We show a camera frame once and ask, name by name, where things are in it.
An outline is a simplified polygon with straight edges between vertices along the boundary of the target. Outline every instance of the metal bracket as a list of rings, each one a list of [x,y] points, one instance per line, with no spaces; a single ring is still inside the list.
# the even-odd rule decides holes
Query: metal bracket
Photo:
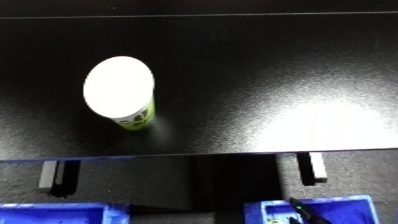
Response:
[[[327,182],[325,163],[320,152],[297,153],[301,180],[305,186]]]
[[[39,192],[54,197],[67,197],[76,192],[80,161],[45,161],[39,181]]]

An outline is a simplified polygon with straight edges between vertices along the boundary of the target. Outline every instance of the blue plastic container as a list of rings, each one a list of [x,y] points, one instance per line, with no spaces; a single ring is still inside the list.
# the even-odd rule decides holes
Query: blue plastic container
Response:
[[[333,224],[379,224],[372,199],[367,195],[300,200]],[[286,201],[261,201],[245,205],[246,224],[267,224],[278,220],[288,224],[300,215]]]
[[[129,206],[118,204],[0,204],[0,224],[129,224]]]

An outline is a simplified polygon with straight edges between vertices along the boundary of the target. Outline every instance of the white cup lid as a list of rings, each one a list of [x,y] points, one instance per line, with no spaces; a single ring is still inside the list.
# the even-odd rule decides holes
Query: white cup lid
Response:
[[[90,71],[83,95],[87,105],[99,115],[123,118],[149,103],[154,85],[148,66],[135,58],[118,56]]]

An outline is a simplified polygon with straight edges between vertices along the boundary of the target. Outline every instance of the black table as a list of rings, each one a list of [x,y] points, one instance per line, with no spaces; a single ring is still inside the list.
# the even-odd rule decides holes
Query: black table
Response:
[[[140,133],[85,105],[98,62],[144,61]],[[0,20],[0,160],[398,146],[398,15]]]

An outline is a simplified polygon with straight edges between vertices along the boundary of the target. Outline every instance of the paper cup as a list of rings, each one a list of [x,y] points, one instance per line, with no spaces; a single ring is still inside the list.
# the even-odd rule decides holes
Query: paper cup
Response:
[[[126,56],[95,66],[83,87],[87,105],[128,130],[147,127],[154,118],[152,72],[143,62]]]

